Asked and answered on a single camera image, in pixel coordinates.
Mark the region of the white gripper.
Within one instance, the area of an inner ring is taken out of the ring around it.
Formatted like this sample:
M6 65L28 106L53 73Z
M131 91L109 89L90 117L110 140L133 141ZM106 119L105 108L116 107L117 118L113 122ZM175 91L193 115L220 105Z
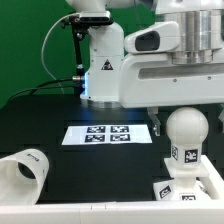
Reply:
M119 75L119 102L147 108L156 136L158 108L224 102L224 40L217 28L187 32L174 21L128 35ZM219 115L224 123L224 108Z

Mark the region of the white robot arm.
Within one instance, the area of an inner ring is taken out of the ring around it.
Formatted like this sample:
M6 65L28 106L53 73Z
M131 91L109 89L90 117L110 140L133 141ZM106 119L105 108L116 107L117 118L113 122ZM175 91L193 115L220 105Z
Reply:
M224 103L224 0L66 0L73 35L90 34L81 101L145 108L156 127L164 106ZM143 3L162 20L126 36L110 8Z

